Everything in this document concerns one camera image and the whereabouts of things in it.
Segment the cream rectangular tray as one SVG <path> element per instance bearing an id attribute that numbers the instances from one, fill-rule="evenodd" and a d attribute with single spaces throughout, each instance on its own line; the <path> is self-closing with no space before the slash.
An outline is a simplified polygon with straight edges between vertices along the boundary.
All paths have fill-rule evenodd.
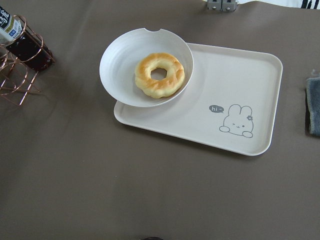
<path id="1" fill-rule="evenodd" d="M 156 107 L 117 102 L 122 124 L 247 156 L 270 146 L 283 65 L 274 55 L 191 43 L 194 65 L 184 91 Z"/>

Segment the tea bottle in rack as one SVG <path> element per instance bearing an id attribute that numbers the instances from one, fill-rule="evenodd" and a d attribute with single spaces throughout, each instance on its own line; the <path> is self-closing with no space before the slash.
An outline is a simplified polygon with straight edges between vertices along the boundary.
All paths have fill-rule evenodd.
<path id="1" fill-rule="evenodd" d="M 55 60 L 41 35 L 32 30 L 22 15 L 0 8 L 0 45 L 35 71 L 47 69 Z"/>

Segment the glazed donut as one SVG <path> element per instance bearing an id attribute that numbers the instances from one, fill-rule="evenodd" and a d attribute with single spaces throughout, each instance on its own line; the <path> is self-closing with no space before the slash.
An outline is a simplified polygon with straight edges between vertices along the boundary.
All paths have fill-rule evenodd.
<path id="1" fill-rule="evenodd" d="M 185 69 L 180 61 L 166 52 L 151 53 L 135 67 L 135 85 L 154 99 L 175 94 L 184 84 Z"/>

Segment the white round plate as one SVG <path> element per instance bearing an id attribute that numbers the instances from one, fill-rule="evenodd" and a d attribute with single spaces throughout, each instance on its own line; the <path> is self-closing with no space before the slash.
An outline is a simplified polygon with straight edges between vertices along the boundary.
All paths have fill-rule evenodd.
<path id="1" fill-rule="evenodd" d="M 185 81 L 173 95 L 159 99 L 147 96 L 135 84 L 135 68 L 140 60 L 152 53 L 169 53 L 184 67 Z M 131 30 L 116 38 L 104 51 L 99 75 L 105 90 L 119 102 L 133 107 L 155 107 L 165 104 L 187 87 L 194 68 L 190 47 L 178 35 L 165 29 Z"/>

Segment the grey folded cloth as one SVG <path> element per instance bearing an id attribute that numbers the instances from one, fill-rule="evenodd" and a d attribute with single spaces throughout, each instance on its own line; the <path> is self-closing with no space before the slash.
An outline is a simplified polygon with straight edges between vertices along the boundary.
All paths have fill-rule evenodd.
<path id="1" fill-rule="evenodd" d="M 312 70 L 306 79 L 305 88 L 305 127 L 309 134 L 320 136 L 320 72 Z"/>

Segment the aluminium frame post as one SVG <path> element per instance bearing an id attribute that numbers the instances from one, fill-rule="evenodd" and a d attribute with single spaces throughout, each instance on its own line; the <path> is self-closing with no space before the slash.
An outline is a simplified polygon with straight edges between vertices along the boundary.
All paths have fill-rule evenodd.
<path id="1" fill-rule="evenodd" d="M 237 0 L 207 0 L 206 6 L 211 11 L 234 12 L 238 7 Z"/>

